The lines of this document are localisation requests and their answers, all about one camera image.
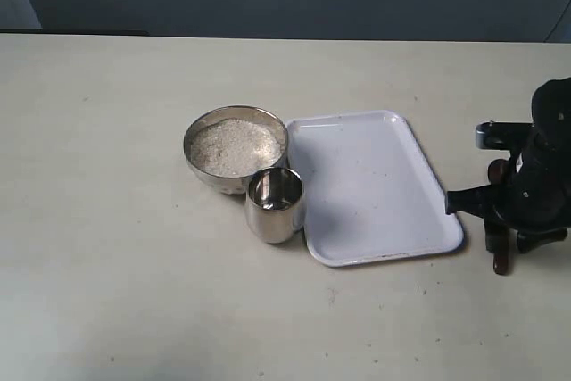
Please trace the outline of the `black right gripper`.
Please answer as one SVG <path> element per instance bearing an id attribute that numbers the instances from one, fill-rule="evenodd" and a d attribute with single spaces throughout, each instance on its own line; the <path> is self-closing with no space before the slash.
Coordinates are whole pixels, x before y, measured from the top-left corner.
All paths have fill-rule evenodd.
<path id="1" fill-rule="evenodd" d="M 487 169 L 490 183 L 501 187 L 501 216 L 518 228 L 541 231 L 518 230 L 517 250 L 529 253 L 565 241 L 570 228 L 570 138 L 553 143 L 535 128 L 486 128 L 484 148 L 509 152 L 507 160 L 495 160 Z M 482 215 L 486 193 L 487 186 L 447 191 L 445 212 Z"/>

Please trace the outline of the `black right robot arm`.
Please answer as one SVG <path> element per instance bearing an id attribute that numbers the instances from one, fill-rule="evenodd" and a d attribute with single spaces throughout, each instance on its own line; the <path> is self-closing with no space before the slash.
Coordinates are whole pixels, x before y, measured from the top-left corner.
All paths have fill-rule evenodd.
<path id="1" fill-rule="evenodd" d="M 500 187 L 494 207 L 503 223 L 484 223 L 485 245 L 500 255 L 517 231 L 517 248 L 565 239 L 570 227 L 570 79 L 553 79 L 534 91 L 530 123 L 484 122 L 476 146 L 508 150 L 507 160 L 491 162 L 487 177 Z"/>

